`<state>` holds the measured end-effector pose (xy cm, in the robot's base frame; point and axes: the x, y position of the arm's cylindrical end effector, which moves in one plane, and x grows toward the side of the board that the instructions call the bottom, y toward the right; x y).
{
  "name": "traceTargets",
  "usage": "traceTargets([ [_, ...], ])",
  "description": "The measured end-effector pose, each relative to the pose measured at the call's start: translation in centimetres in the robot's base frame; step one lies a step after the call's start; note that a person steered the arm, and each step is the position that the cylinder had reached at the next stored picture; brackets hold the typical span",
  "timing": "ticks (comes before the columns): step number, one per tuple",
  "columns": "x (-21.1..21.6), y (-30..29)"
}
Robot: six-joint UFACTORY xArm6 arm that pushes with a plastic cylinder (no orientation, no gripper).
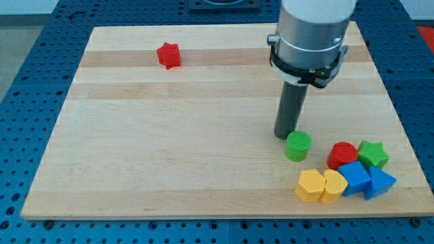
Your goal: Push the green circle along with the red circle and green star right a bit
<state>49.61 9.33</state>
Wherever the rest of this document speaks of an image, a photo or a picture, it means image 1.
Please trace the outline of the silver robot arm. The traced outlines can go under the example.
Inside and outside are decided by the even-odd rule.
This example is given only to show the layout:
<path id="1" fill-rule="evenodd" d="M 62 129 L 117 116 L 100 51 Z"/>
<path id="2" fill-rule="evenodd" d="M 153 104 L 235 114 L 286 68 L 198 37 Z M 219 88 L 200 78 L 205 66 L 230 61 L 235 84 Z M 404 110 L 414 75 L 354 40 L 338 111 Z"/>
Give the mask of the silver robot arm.
<path id="1" fill-rule="evenodd" d="M 343 40 L 357 0 L 282 0 L 276 31 L 267 37 L 269 62 L 283 79 L 274 133 L 296 129 L 308 86 L 326 87 L 339 73 Z"/>

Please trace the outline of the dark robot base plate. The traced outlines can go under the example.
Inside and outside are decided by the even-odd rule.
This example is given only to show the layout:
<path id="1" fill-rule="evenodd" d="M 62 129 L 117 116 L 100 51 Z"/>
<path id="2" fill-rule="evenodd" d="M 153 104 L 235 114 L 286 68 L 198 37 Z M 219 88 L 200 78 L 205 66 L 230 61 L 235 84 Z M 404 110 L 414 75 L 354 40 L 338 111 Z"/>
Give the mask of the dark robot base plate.
<path id="1" fill-rule="evenodd" d="M 205 10 L 257 10 L 261 0 L 188 0 L 190 12 Z"/>

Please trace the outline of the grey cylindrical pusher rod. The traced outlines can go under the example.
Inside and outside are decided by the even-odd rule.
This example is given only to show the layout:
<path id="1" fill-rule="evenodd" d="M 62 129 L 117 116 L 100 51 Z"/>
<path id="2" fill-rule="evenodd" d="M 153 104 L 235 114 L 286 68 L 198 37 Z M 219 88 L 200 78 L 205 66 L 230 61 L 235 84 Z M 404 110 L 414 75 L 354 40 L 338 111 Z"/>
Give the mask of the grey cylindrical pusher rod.
<path id="1" fill-rule="evenodd" d="M 296 129 L 306 92 L 306 85 L 296 86 L 287 82 L 283 83 L 274 128 L 277 138 L 286 140 L 288 135 Z"/>

